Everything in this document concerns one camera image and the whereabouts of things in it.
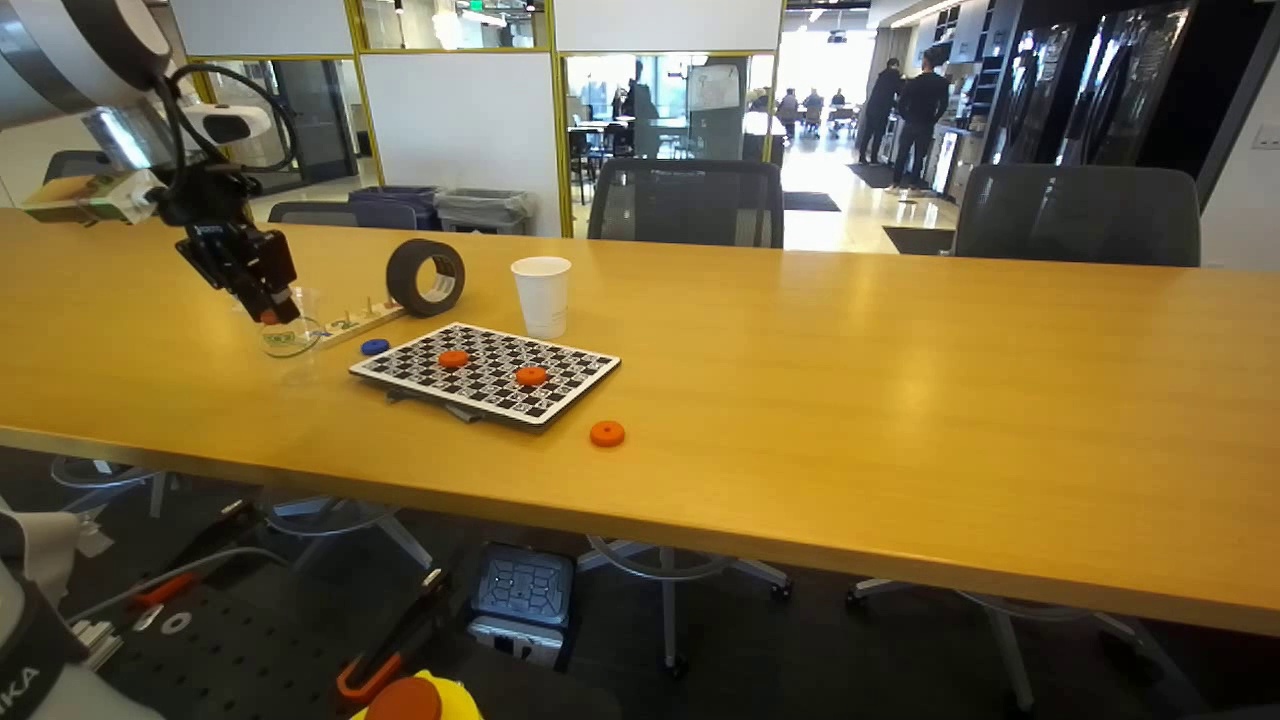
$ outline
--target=paper cup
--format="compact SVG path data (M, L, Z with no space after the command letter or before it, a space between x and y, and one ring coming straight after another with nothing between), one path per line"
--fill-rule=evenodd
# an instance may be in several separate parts
M568 262L525 258L513 264L518 316L527 338L558 338L568 316Z

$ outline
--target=light fixture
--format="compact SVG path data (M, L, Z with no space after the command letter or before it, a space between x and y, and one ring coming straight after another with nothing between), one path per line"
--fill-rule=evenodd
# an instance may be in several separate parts
M914 14L898 17L898 19L891 19L887 30L911 30L911 24L922 24L922 19L938 17L944 8L959 8L959 0L922 4L922 8L914 8Z

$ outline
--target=yellow object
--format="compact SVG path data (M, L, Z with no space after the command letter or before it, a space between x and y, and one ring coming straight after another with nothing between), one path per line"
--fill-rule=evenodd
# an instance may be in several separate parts
M474 695L470 695L458 682L430 677L430 674L416 674L412 682L437 687L437 695L438 695L438 720L482 720ZM354 712L351 720L401 720L401 716L380 716L380 712L371 712L371 707L376 707L376 699L371 699L363 712Z

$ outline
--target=orange ball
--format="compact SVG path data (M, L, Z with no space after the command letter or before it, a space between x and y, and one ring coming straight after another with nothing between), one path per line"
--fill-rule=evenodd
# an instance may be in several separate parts
M621 422L600 422L600 426L590 426L590 446L597 447L617 447L617 446L624 446L628 441L628 429L621 426Z
M448 347L448 352L437 357L437 364L448 370L448 374L455 374L455 370L470 364L470 352Z
M540 370L540 364L514 370L518 388L540 388L544 379L549 379L549 370Z

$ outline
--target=wall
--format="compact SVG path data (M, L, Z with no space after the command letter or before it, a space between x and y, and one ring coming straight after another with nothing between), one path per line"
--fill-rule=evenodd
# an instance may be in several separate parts
M1280 56L1250 101L1243 133L1216 181L1203 230L1203 264L1216 268L1280 268Z
M344 0L171 0L193 56L348 56Z
M909 30L879 30L875 50L871 50L869 89L871 89L875 74L887 66L887 56L904 62L909 53L911 53Z
M557 0L558 53L777 50L778 0Z
M535 234L558 237L549 56L363 56L360 66L388 184L527 192Z
M887 24L894 17L909 17L909 14L922 8L922 4L934 4L934 0L871 0L869 24L879 30L879 24Z

